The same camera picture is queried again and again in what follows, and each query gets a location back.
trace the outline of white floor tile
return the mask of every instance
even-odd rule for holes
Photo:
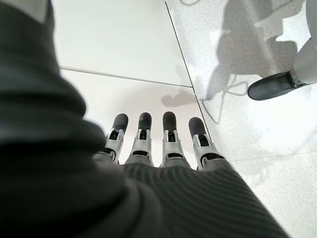
[[[233,166],[290,237],[317,234],[317,152],[244,160]]]
[[[191,86],[161,0],[53,0],[60,66]]]
[[[162,161],[163,126],[162,117],[167,111],[176,115],[177,129],[187,161],[197,167],[188,121],[192,117],[202,118],[193,89],[159,83],[62,70],[63,76],[84,97],[87,104],[85,118],[109,132],[114,118],[119,113],[129,117],[120,163],[128,158],[138,129],[139,116],[148,112],[152,116],[152,156],[156,167]]]
[[[257,102],[309,39],[304,0],[167,1],[211,137],[294,238],[316,236],[317,84]]]

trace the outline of black fingertip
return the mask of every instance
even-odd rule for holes
[[[191,118],[188,125],[192,138],[194,135],[206,134],[204,123],[200,118]]]
[[[128,123],[129,123],[128,116],[124,113],[121,113],[115,117],[112,128],[117,130],[122,129],[125,132],[127,130]]]
[[[139,129],[151,130],[152,117],[149,113],[142,113],[139,117]]]
[[[173,132],[176,130],[176,116],[172,112],[166,112],[163,115],[163,130]]]

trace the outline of floor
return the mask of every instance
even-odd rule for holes
[[[188,121],[203,117],[165,2],[53,0],[53,6],[61,72],[83,95],[85,118],[107,134],[118,114],[129,117],[119,162],[131,152],[140,114],[148,112],[158,167],[162,117],[172,111],[186,159],[196,169]]]
[[[309,39],[304,0],[168,0],[219,151],[293,238],[317,234],[317,85],[252,101]]]
[[[304,0],[167,0],[180,47],[162,0],[53,4],[58,60],[87,102],[86,118],[106,133],[118,113],[129,116],[121,163],[147,111],[158,166],[161,117],[173,111],[195,168],[187,124],[201,108],[218,150],[287,233],[316,237],[317,85],[263,102],[246,95],[251,83],[292,68],[310,37]]]

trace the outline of robotic hand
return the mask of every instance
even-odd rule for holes
[[[151,125],[151,115],[149,113],[142,113],[139,118],[138,131],[126,164],[142,163],[153,166],[151,155]],[[118,159],[127,126],[128,116],[126,114],[119,114],[114,120],[111,132],[106,136],[104,150],[98,152],[93,157],[98,165],[102,165],[104,161],[112,161],[119,164]],[[190,119],[189,129],[193,139],[198,170],[213,171],[221,168],[233,169],[229,162],[217,151],[215,145],[208,137],[201,119]],[[178,136],[176,116],[172,112],[166,112],[163,115],[163,153],[160,167],[171,166],[190,168],[181,146],[181,140]]]
[[[317,1],[306,2],[307,23],[311,38],[295,57],[293,70],[271,75],[248,89],[251,99],[261,101],[287,94],[317,82]]]

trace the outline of dark gray fabric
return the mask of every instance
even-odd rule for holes
[[[232,170],[97,168],[105,136],[85,110],[59,74],[52,6],[41,25],[0,3],[1,237],[286,237]]]

